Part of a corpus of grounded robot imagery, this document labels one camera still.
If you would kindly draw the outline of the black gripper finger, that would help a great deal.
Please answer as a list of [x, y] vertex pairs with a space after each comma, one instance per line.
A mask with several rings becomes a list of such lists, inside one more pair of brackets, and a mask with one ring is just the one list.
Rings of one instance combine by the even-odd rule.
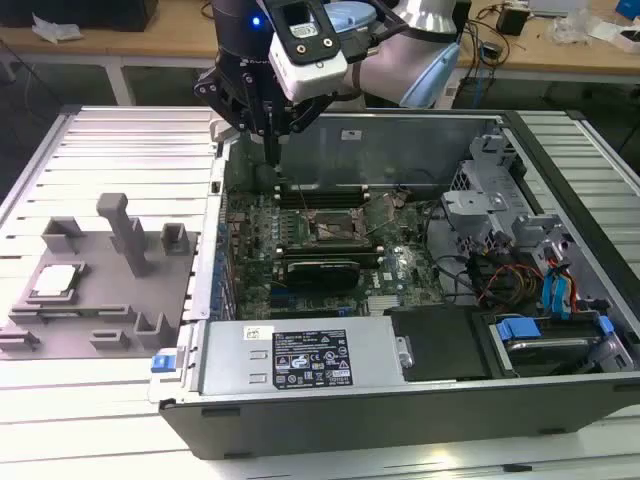
[[194, 93], [237, 131], [249, 133], [255, 142], [261, 140], [264, 159], [273, 164], [274, 134], [257, 83], [250, 73], [235, 80], [240, 82], [233, 83], [222, 70], [208, 70], [199, 77]]
[[321, 95], [300, 103], [282, 98], [273, 103], [273, 163], [281, 159], [280, 140], [305, 130], [330, 105], [330, 96]]

